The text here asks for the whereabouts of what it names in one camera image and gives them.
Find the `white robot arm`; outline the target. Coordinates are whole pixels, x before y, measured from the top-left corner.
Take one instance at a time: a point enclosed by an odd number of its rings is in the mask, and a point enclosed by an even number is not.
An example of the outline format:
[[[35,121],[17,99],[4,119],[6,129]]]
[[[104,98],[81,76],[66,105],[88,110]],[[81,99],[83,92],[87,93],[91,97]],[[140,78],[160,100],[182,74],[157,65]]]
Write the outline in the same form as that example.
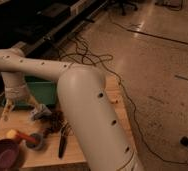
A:
[[[105,92],[106,78],[93,66],[26,58],[19,49],[0,49],[5,95],[15,101],[29,95],[26,74],[57,84],[60,106],[91,171],[144,171],[130,147]]]

